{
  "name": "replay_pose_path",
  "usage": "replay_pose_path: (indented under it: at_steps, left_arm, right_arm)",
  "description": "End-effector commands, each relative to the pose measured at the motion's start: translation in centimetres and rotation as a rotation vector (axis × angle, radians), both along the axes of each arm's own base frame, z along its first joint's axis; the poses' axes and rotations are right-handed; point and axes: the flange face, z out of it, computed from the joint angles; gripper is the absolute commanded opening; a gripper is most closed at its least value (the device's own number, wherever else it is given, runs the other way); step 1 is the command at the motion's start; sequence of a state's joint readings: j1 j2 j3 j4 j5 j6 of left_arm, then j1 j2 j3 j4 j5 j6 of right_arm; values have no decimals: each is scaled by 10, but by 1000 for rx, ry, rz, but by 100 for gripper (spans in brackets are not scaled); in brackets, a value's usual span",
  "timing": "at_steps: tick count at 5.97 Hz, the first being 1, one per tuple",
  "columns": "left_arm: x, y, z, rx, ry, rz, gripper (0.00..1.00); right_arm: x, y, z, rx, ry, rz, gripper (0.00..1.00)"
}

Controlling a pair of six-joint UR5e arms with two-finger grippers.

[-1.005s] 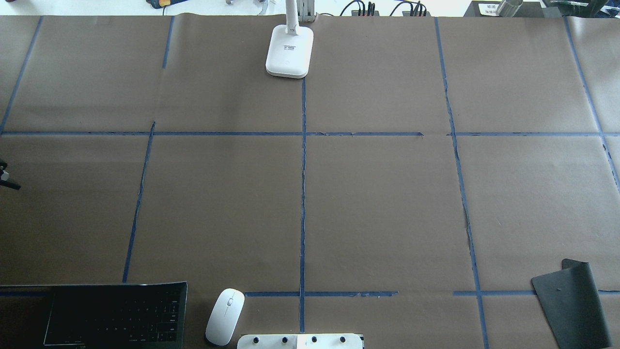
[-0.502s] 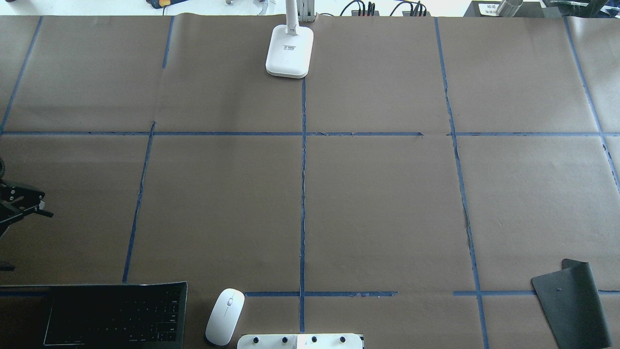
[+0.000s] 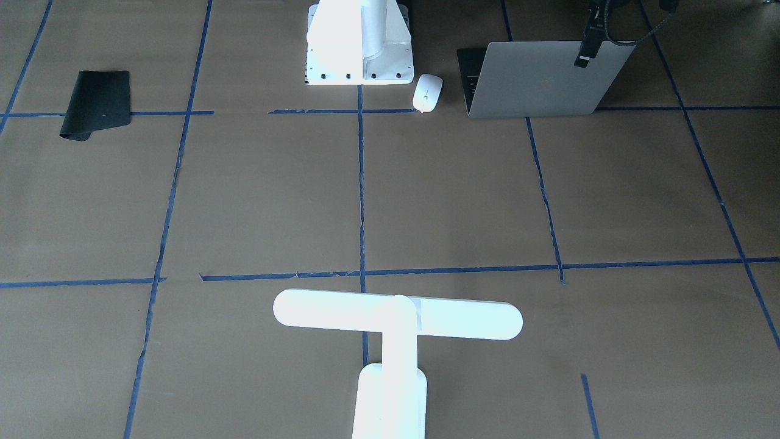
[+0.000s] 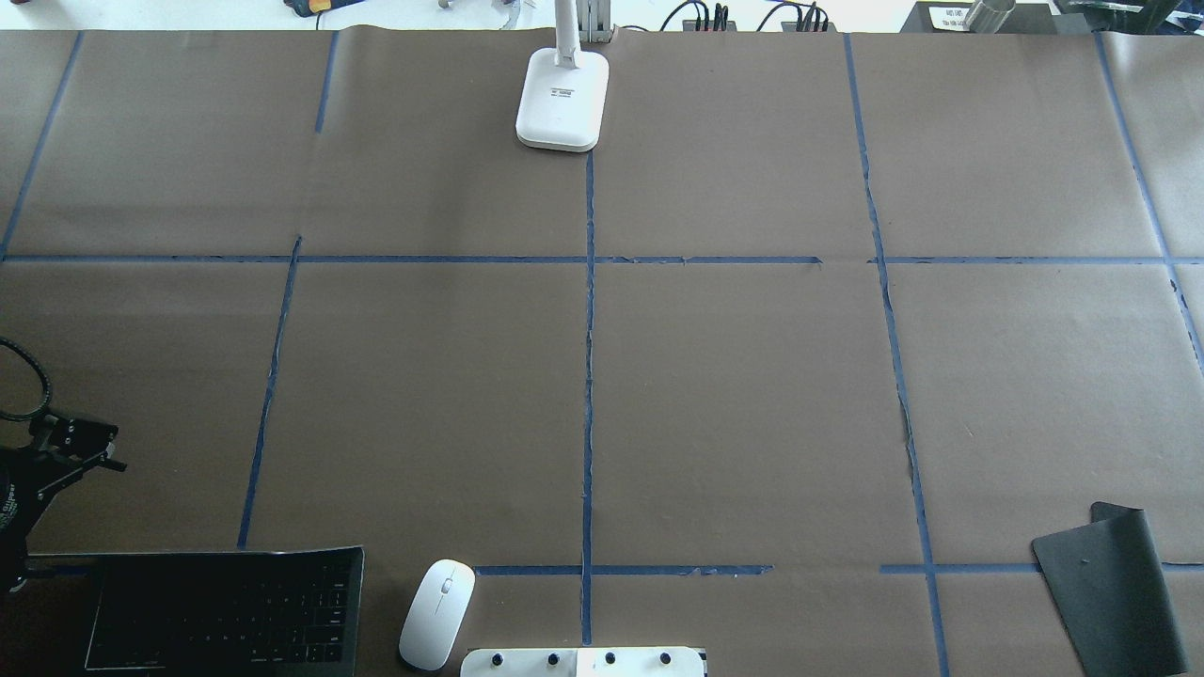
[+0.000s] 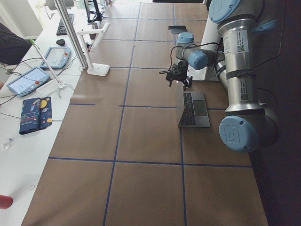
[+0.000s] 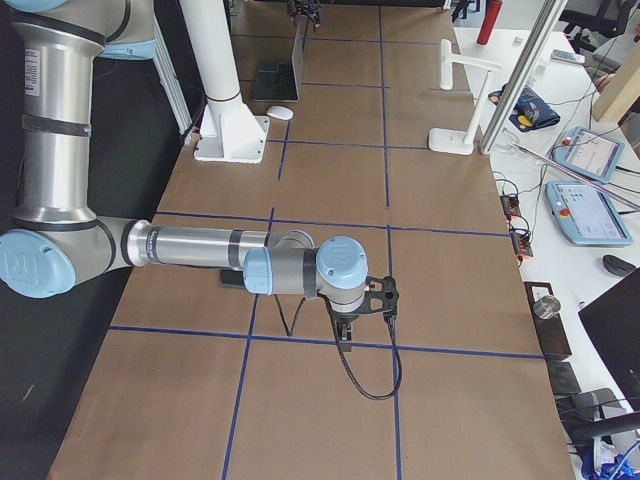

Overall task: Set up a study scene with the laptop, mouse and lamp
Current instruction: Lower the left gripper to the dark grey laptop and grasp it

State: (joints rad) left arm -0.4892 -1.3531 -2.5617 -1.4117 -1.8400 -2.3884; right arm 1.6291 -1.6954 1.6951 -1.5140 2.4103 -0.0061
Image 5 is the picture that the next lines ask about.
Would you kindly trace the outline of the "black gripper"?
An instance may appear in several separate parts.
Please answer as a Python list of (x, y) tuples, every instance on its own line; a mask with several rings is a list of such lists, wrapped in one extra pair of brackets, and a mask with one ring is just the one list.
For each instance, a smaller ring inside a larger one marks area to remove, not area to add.
[(193, 77), (187, 76), (188, 66), (187, 61), (180, 61), (178, 64), (172, 65), (172, 68), (166, 73), (166, 80), (169, 82), (169, 87), (172, 86), (174, 80), (182, 82), (185, 87), (184, 90), (192, 86)]

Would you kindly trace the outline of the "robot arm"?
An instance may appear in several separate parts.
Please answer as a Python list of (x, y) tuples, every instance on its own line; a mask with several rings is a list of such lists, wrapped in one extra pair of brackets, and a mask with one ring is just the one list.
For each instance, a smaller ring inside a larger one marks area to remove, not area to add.
[(189, 68), (211, 67), (228, 93), (229, 106), (219, 126), (222, 142), (239, 153), (272, 145), (279, 134), (275, 113), (257, 97), (254, 36), (277, 24), (277, 0), (213, 0), (204, 36), (213, 41), (194, 43), (189, 32), (179, 34), (175, 60), (165, 72), (169, 83), (192, 85)]
[(178, 47), (173, 67), (190, 65), (195, 70), (200, 70), (224, 58), (224, 53), (221, 51), (198, 47), (194, 43), (194, 35), (190, 32), (180, 33), (176, 45)]

